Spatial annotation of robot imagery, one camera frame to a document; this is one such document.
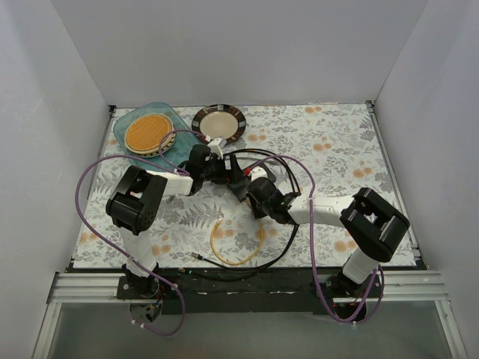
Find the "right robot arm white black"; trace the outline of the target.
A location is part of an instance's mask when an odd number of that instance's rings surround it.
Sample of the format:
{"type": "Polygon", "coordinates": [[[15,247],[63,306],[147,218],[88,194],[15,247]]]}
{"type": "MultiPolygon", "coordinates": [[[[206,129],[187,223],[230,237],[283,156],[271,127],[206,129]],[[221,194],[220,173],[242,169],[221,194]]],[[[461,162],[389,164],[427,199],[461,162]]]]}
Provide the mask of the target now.
{"type": "Polygon", "coordinates": [[[351,197],[314,200],[297,192],[282,194],[264,177],[247,189],[254,216],[268,216],[279,224],[321,224],[344,228],[357,248],[332,280],[332,291],[355,297],[381,263],[390,262],[410,227],[408,218],[371,188],[351,197]]]}

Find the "black network switch box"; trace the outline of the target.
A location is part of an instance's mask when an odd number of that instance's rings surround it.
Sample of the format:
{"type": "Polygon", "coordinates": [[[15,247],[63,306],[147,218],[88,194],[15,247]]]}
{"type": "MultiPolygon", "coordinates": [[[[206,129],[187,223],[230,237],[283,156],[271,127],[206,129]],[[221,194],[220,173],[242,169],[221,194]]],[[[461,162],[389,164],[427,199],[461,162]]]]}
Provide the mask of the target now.
{"type": "MultiPolygon", "coordinates": [[[[266,170],[266,172],[268,173],[268,179],[270,181],[272,182],[276,181],[276,176],[273,174],[273,172],[271,172],[271,170],[265,164],[259,164],[258,166],[261,166],[262,168],[266,170]]],[[[237,184],[226,185],[239,202],[243,202],[247,198],[246,194],[248,192],[248,186],[251,183],[251,180],[245,175],[246,168],[242,169],[241,167],[239,167],[240,181],[237,184]]]]}

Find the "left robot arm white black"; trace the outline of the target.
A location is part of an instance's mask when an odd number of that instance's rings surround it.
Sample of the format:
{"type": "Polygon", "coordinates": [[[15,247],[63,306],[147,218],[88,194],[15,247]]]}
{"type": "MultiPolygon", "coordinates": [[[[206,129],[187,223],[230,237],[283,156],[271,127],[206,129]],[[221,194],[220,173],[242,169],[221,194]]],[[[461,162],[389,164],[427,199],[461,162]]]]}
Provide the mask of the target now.
{"type": "Polygon", "coordinates": [[[165,197],[192,196],[204,182],[233,185],[243,179],[234,154],[220,155],[211,146],[197,144],[185,162],[186,176],[146,171],[131,165],[106,204],[106,214],[120,229],[123,246],[131,256],[122,266],[131,289],[144,299],[153,298],[161,286],[151,272],[158,268],[150,240],[160,203],[165,197]]]}

